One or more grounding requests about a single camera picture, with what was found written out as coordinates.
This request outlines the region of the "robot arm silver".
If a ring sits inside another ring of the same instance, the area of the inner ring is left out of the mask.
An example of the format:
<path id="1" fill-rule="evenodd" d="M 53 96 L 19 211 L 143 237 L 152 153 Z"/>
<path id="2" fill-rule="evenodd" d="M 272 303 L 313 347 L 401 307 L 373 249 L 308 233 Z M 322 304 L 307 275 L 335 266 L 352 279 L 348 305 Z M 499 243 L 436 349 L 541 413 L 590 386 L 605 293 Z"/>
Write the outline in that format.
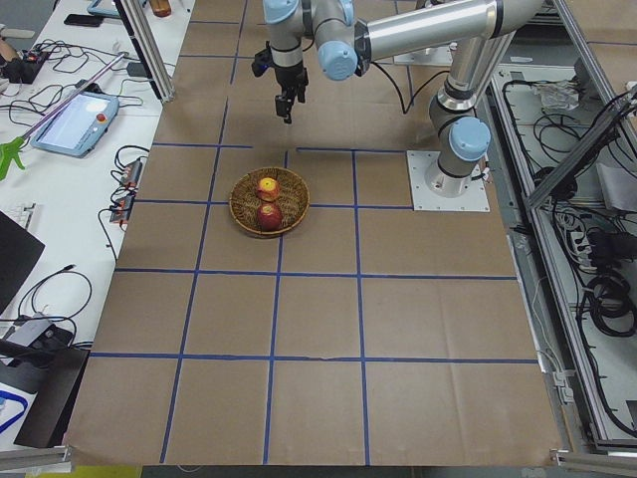
<path id="1" fill-rule="evenodd" d="M 281 87 L 276 113 L 291 122 L 293 105 L 305 101 L 309 84 L 304 38 L 313 40 L 320 68 L 333 81 L 361 77 L 377 60 L 456 43 L 445 82 L 430 102 L 441 150 L 425 182 L 442 197 L 459 197 L 491 141 L 489 128 L 471 110 L 515 31 L 540 7 L 538 1 L 422 1 L 413 11 L 365 22 L 355 18 L 351 1 L 266 1 L 269 40 L 255 56 L 253 73 L 274 70 Z"/>

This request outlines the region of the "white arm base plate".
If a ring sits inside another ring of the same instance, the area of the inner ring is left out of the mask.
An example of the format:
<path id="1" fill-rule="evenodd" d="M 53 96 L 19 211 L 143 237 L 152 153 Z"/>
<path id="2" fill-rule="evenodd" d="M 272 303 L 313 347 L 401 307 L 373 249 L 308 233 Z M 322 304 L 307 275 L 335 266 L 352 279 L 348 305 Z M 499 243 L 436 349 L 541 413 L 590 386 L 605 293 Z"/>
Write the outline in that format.
<path id="1" fill-rule="evenodd" d="M 466 178 L 446 175 L 439 167 L 439 151 L 407 150 L 411 197 L 415 211 L 478 212 L 491 211 L 485 181 L 476 179 L 475 165 Z"/>

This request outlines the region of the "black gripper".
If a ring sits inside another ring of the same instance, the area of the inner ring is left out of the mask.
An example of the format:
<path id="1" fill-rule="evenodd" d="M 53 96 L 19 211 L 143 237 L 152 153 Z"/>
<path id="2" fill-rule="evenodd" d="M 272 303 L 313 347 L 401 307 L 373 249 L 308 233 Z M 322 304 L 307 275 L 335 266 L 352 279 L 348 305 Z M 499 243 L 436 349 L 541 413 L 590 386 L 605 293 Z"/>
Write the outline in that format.
<path id="1" fill-rule="evenodd" d="M 281 93 L 275 96 L 276 114 L 283 119 L 284 123 L 291 124 L 293 102 L 295 100 L 301 104 L 306 102 L 308 72 L 303 63 L 297 63 L 291 67 L 276 65 L 275 76 L 281 87 Z"/>

